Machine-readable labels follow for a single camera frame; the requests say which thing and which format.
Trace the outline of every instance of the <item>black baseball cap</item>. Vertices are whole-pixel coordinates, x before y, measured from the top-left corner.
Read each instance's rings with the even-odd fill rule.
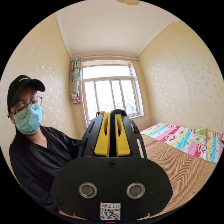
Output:
[[[20,94],[23,87],[31,85],[36,91],[44,92],[45,86],[44,84],[37,79],[31,79],[26,75],[20,75],[15,78],[11,84],[9,85],[8,95],[7,95],[7,106],[8,112],[10,113],[10,109],[14,107],[17,97]]]

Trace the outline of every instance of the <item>long black hair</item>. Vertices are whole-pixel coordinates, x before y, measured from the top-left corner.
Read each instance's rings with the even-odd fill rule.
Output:
[[[24,136],[24,134],[22,134],[17,129],[17,127],[15,128],[16,128],[16,137],[18,141],[18,146],[28,148],[28,150],[26,150],[25,152],[27,158],[29,158],[32,162],[37,164],[37,166],[46,171],[48,174],[56,176],[57,172],[59,171],[59,169],[62,167],[63,164],[58,164],[58,166],[56,166],[47,161],[45,157],[41,155],[41,152],[38,150],[38,147],[35,144],[31,144],[30,141]],[[44,126],[40,125],[40,129],[47,139],[58,145],[63,151],[69,152],[67,147],[53,134],[51,134]]]

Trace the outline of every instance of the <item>bed sheet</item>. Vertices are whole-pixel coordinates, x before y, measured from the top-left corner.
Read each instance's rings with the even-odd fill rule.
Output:
[[[223,151],[223,147],[218,142],[221,133],[207,131],[207,141],[204,145],[192,141],[195,137],[196,129],[162,122],[141,131],[141,134],[146,134],[191,156],[213,163],[219,161]]]

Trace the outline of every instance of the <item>white ceiling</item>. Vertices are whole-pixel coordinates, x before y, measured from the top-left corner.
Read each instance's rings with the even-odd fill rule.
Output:
[[[137,57],[172,22],[173,14],[146,2],[132,6],[116,0],[86,0],[57,12],[71,58],[96,54]]]

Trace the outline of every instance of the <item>woman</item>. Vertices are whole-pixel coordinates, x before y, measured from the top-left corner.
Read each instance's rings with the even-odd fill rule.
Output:
[[[9,86],[8,117],[16,128],[9,148],[10,162],[18,182],[31,198],[51,212],[64,214],[55,206],[50,189],[59,169],[77,158],[80,140],[40,125],[42,97],[37,91],[44,92],[44,84],[24,75]]]

